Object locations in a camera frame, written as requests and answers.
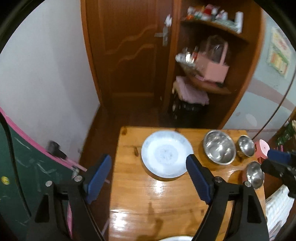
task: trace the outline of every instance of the tabletop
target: tabletop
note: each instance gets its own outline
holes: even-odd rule
[[[201,201],[186,172],[172,181],[156,180],[150,176],[141,160],[144,140],[153,132],[165,128],[122,127],[120,130],[110,201],[109,240],[154,241],[170,236],[194,236],[208,206]],[[202,140],[208,129],[166,129],[184,135],[193,147],[200,163],[214,176],[230,183],[241,183],[241,173],[250,157],[241,162],[238,157],[229,165],[218,165],[206,156]],[[234,142],[244,130],[222,130]],[[265,213],[263,187],[256,190]],[[228,202],[217,237],[223,240],[230,219],[232,202]]]

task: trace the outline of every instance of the metal screw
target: metal screw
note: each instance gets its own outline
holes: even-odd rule
[[[76,176],[74,177],[74,181],[80,182],[82,180],[82,176]]]
[[[215,182],[221,183],[223,180],[222,177],[215,177]]]
[[[47,187],[50,187],[50,186],[52,185],[52,181],[47,181],[47,182],[45,183],[45,185],[46,185]]]
[[[248,182],[248,181],[244,182],[244,184],[245,184],[245,186],[247,186],[248,188],[249,188],[250,186],[252,186],[252,184],[251,184],[250,182]]]

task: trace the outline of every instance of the pink basket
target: pink basket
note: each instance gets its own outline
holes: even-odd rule
[[[206,53],[209,49],[209,40],[206,46]],[[216,63],[208,59],[206,54],[198,53],[195,62],[195,68],[201,73],[205,80],[211,82],[223,83],[228,71],[229,66],[224,64],[226,53],[228,49],[228,43],[224,43],[223,52],[220,63]]]

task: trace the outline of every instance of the corner shelf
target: corner shelf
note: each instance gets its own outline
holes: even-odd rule
[[[204,24],[204,25],[207,25],[207,26],[211,26],[211,27],[214,27],[214,28],[219,28],[219,29],[222,29],[246,42],[248,42],[248,40],[244,37],[243,34],[238,34],[237,32],[231,30],[230,28],[224,26],[224,25],[221,25],[221,24],[218,24],[218,23],[215,23],[215,22],[211,22],[211,21],[204,21],[204,20],[200,20],[200,19],[192,19],[192,20],[188,20],[186,18],[182,18],[181,19],[181,22],[182,23],[200,23],[200,24]]]
[[[190,79],[191,83],[193,84],[194,87],[197,89],[209,92],[209,93],[214,93],[214,94],[220,94],[220,95],[229,95],[231,92],[229,89],[226,87],[220,88],[218,87],[215,83],[212,82],[207,82],[207,81],[201,81],[197,78],[194,77],[195,73],[192,68],[189,66],[178,63],[183,71],[185,72],[186,76]]]

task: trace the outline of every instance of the small metal bowl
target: small metal bowl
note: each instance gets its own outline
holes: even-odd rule
[[[236,156],[233,140],[218,130],[211,130],[205,135],[203,148],[208,158],[220,165],[232,163]]]
[[[250,162],[244,170],[242,181],[249,181],[254,189],[260,188],[264,183],[264,172],[261,170],[260,163]]]
[[[251,157],[255,153],[255,144],[252,139],[246,135],[242,135],[239,137],[237,141],[237,155],[240,158]]]

